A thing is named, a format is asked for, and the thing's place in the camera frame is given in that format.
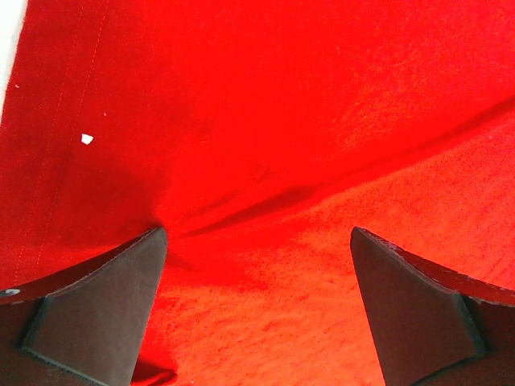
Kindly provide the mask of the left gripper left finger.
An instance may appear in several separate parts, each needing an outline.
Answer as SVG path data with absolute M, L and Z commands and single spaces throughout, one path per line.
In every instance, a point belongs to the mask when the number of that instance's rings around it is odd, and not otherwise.
M 154 228 L 1 292 L 3 385 L 128 385 L 167 255 Z

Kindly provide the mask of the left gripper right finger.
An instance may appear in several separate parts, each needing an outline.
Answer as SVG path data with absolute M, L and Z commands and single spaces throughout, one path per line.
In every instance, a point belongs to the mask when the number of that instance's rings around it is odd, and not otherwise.
M 350 249 L 388 385 L 512 385 L 514 292 L 354 228 Z

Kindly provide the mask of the red t shirt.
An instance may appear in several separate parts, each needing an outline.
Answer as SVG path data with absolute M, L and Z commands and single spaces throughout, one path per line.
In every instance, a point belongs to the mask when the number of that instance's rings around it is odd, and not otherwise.
M 168 233 L 140 385 L 380 385 L 361 227 L 514 286 L 511 1 L 30 1 L 1 285 Z

